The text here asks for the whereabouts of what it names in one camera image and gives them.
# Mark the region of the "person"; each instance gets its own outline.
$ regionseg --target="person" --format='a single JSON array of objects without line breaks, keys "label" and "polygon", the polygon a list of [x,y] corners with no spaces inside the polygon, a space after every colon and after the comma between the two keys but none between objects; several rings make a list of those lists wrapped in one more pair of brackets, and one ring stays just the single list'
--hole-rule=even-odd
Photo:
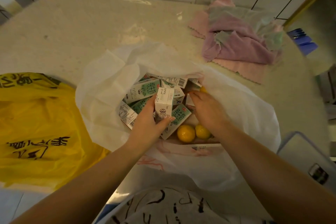
[{"label": "person", "polygon": [[[190,95],[199,122],[220,141],[276,223],[336,222],[336,198],[331,192],[238,129],[212,96],[203,92]],[[166,118],[155,124],[154,100],[152,97],[137,116],[123,146],[11,223],[92,223],[127,173],[174,119]],[[191,191],[166,187],[131,196],[98,223],[230,223],[230,220],[214,213],[203,198]]]}]

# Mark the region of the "yellow plastic bag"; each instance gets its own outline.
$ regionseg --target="yellow plastic bag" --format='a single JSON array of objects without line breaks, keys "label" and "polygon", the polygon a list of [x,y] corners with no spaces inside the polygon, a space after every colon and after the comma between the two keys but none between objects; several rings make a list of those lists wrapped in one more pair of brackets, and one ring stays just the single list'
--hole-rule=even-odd
[{"label": "yellow plastic bag", "polygon": [[0,75],[0,181],[57,189],[104,158],[75,90],[39,73]]}]

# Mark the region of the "countertop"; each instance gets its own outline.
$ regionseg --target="countertop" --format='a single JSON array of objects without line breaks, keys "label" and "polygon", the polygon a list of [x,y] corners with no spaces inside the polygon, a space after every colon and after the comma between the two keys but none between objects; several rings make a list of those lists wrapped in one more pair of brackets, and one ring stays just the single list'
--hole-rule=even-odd
[{"label": "countertop", "polygon": [[[83,69],[106,49],[147,40],[164,42],[203,62],[203,40],[190,35],[187,22],[203,5],[162,0],[39,0],[0,27],[0,74],[39,72],[72,86]],[[282,59],[268,68],[262,85],[209,63],[270,103],[282,137],[298,130],[329,155],[324,106],[313,74],[285,35]],[[208,193],[233,213],[267,217],[244,183],[223,193]]]}]

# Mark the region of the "white plastic bag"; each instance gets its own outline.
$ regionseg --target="white plastic bag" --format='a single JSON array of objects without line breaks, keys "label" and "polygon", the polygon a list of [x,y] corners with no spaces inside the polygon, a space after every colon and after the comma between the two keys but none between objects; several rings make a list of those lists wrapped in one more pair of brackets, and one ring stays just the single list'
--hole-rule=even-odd
[{"label": "white plastic bag", "polygon": [[[76,104],[93,142],[114,151],[130,130],[120,120],[119,103],[145,73],[165,77],[200,78],[203,85],[245,133],[276,152],[279,124],[271,105],[240,83],[216,70],[197,65],[162,43],[123,46],[107,51],[84,70]],[[202,189],[225,190],[242,177],[219,144],[177,145],[159,140],[138,164],[190,176]]]}]

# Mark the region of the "yellow fruit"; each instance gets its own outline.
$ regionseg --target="yellow fruit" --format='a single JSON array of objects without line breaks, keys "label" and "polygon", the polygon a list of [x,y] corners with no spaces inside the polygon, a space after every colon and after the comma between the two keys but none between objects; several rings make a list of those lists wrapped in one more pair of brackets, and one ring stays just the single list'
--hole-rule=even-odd
[{"label": "yellow fruit", "polygon": [[177,129],[177,137],[184,143],[190,143],[195,139],[195,129],[190,125],[181,125]]},{"label": "yellow fruit", "polygon": [[196,136],[199,139],[203,139],[203,140],[208,140],[211,136],[211,133],[208,129],[204,128],[201,124],[198,124],[195,127],[196,130]]},{"label": "yellow fruit", "polygon": [[207,90],[204,88],[204,86],[202,86],[200,89],[199,89],[200,92],[205,92],[205,93],[208,93]]}]

